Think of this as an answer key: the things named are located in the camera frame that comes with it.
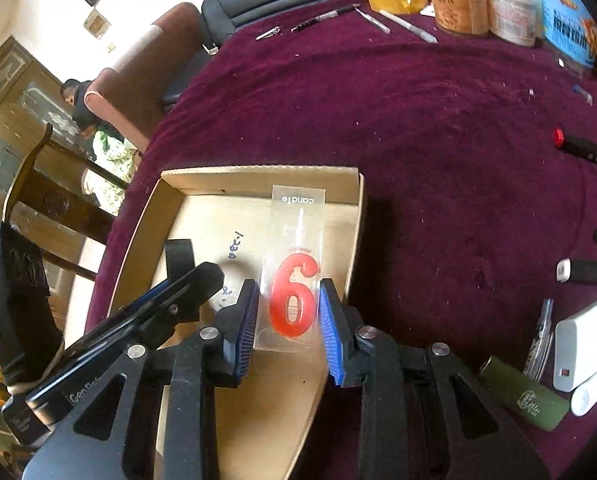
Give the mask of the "red six candle pack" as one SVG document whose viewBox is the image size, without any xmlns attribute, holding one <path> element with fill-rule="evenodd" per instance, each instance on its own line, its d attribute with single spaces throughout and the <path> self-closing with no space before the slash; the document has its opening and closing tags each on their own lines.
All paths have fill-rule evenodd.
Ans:
<svg viewBox="0 0 597 480">
<path fill-rule="evenodd" d="M 326 191 L 272 187 L 254 348 L 303 352 L 317 344 Z"/>
</svg>

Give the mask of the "clear plastic pen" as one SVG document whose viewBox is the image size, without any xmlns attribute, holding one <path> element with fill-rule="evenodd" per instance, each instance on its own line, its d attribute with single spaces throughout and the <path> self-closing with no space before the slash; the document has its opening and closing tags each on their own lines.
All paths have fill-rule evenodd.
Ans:
<svg viewBox="0 0 597 480">
<path fill-rule="evenodd" d="M 525 360 L 523 375 L 533 382 L 540 382 L 547 365 L 553 343 L 553 300 L 546 298 L 541 306 L 530 351 Z"/>
</svg>

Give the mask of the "dark green lighter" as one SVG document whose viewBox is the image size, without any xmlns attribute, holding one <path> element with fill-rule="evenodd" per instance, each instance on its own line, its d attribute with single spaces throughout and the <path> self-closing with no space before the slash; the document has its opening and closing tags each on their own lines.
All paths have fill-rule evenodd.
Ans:
<svg viewBox="0 0 597 480">
<path fill-rule="evenodd" d="M 542 430 L 553 431 L 570 411 L 568 400 L 496 356 L 490 356 L 482 365 L 479 378 L 508 410 Z"/>
</svg>

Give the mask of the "black marker white caps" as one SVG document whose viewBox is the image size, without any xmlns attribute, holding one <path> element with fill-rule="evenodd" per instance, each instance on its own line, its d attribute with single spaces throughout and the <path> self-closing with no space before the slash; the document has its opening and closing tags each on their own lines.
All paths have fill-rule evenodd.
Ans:
<svg viewBox="0 0 597 480">
<path fill-rule="evenodd" d="M 558 283 L 597 285 L 597 261 L 562 259 L 556 266 Z"/>
</svg>

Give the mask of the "white power adapter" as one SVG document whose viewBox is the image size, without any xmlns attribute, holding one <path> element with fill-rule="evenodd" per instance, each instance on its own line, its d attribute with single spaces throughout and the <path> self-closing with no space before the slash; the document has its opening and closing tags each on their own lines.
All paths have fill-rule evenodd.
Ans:
<svg viewBox="0 0 597 480">
<path fill-rule="evenodd" d="M 571 392 L 597 373 L 597 301 L 555 329 L 553 386 Z"/>
</svg>

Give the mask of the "white tube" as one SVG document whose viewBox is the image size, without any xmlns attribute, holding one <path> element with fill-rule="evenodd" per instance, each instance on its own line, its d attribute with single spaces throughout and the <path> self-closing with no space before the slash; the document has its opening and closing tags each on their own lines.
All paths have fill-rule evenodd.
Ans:
<svg viewBox="0 0 597 480">
<path fill-rule="evenodd" d="M 572 393 L 571 413 L 576 417 L 586 415 L 597 403 L 597 373 L 582 382 Z"/>
</svg>

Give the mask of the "black tape roll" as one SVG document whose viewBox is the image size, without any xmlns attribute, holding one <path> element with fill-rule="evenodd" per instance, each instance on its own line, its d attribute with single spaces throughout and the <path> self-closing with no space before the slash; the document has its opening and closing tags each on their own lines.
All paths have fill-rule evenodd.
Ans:
<svg viewBox="0 0 597 480">
<path fill-rule="evenodd" d="M 191 240 L 166 240 L 165 262 L 167 279 L 176 282 L 195 268 L 195 258 Z"/>
</svg>

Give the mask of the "maroon velvet tablecloth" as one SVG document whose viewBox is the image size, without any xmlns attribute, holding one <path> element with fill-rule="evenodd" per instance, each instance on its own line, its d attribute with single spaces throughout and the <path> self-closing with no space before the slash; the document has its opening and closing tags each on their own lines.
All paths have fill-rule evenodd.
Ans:
<svg viewBox="0 0 597 480">
<path fill-rule="evenodd" d="M 290 32 L 319 12 L 236 32 L 165 116 L 108 238 L 88 325 L 108 313 L 164 170 L 349 166 L 368 196 L 349 294 L 364 320 L 404 344 L 446 342 L 472 367 L 521 367 L 544 299 L 559 320 L 597 299 L 555 279 L 563 258 L 597 259 L 597 166 L 553 145 L 556 129 L 597 143 L 597 76 L 576 78 L 544 49 L 445 32 L 427 44 L 355 15 Z"/>
</svg>

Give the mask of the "wooden glass cabinet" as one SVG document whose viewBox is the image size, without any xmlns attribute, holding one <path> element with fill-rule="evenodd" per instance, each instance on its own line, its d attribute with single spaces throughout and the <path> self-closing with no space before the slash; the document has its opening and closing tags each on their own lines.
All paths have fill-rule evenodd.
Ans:
<svg viewBox="0 0 597 480">
<path fill-rule="evenodd" d="M 92 158 L 91 140 L 78 132 L 72 107 L 60 96 L 61 83 L 38 63 L 12 36 L 0 46 L 0 220 L 2 206 L 25 156 L 53 127 L 52 139 L 78 155 Z M 44 148 L 36 168 L 75 194 L 82 195 L 81 162 L 73 162 L 53 148 Z M 45 217 L 29 206 L 17 204 L 14 226 L 42 248 L 78 263 L 85 237 Z M 56 324 L 65 328 L 68 300 L 75 274 L 44 263 L 51 296 L 49 304 Z"/>
</svg>

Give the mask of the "small silver clip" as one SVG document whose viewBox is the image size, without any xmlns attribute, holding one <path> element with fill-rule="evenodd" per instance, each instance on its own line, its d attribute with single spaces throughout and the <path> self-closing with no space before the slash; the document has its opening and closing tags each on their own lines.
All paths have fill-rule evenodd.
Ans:
<svg viewBox="0 0 597 480">
<path fill-rule="evenodd" d="M 281 32 L 281 27 L 280 26 L 274 26 L 273 28 L 266 30 L 266 32 L 262 32 L 261 34 L 259 34 L 255 40 L 256 41 L 260 41 L 260 40 L 264 40 L 264 39 L 268 39 L 271 37 L 274 37 L 276 35 L 279 35 Z"/>
</svg>

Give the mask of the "small white pen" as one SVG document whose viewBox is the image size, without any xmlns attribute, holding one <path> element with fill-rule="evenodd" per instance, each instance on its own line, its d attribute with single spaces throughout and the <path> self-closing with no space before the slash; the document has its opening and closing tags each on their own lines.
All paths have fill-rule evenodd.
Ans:
<svg viewBox="0 0 597 480">
<path fill-rule="evenodd" d="M 363 18 L 366 22 L 368 22 L 369 24 L 371 24 L 372 26 L 375 26 L 377 29 L 381 30 L 381 32 L 383 32 L 384 34 L 390 35 L 391 34 L 391 28 L 383 23 L 381 23 L 379 20 L 377 20 L 376 18 L 374 18 L 373 16 L 369 15 L 368 13 L 361 11 L 361 9 L 359 8 L 355 8 L 355 11 L 361 16 L 361 18 Z"/>
</svg>

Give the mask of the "black silver pen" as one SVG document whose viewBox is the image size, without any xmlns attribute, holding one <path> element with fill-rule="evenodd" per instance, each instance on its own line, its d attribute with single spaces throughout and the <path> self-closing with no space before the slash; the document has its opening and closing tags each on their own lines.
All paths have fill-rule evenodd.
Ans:
<svg viewBox="0 0 597 480">
<path fill-rule="evenodd" d="M 331 20 L 331 18 L 338 18 L 339 16 L 349 13 L 349 12 L 353 12 L 358 8 L 359 8 L 359 4 L 354 3 L 354 4 L 348 4 L 347 6 L 341 6 L 341 8 L 336 8 L 335 10 L 331 10 L 326 13 L 321 13 L 317 16 L 314 16 L 313 18 L 310 18 L 309 20 L 306 20 L 300 24 L 293 26 L 290 29 L 290 32 L 292 32 L 292 34 L 295 34 L 296 32 L 301 32 L 302 30 L 304 30 L 306 28 L 312 27 L 312 26 L 319 24 L 321 22 L 324 22 L 324 21 Z"/>
</svg>

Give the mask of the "orange labelled jar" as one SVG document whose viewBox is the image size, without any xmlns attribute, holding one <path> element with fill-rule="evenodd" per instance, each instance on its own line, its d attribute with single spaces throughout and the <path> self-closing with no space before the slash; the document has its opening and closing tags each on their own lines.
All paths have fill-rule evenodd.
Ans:
<svg viewBox="0 0 597 480">
<path fill-rule="evenodd" d="M 431 0 L 437 26 L 460 36 L 489 34 L 487 0 Z"/>
</svg>

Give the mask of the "white labelled tub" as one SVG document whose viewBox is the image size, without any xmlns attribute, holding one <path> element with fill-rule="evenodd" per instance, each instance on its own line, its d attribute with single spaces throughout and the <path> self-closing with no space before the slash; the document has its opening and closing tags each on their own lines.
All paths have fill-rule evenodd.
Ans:
<svg viewBox="0 0 597 480">
<path fill-rule="evenodd" d="M 534 47 L 541 24 L 539 0 L 486 0 L 489 31 L 521 47 Z"/>
</svg>

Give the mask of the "blue cartoon label jar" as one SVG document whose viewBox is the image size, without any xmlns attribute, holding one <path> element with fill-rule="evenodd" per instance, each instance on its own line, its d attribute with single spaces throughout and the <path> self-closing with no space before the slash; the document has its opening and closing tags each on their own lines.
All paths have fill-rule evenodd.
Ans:
<svg viewBox="0 0 597 480">
<path fill-rule="evenodd" d="M 596 28 L 582 0 L 541 0 L 544 38 L 584 70 L 596 61 L 587 35 Z"/>
</svg>

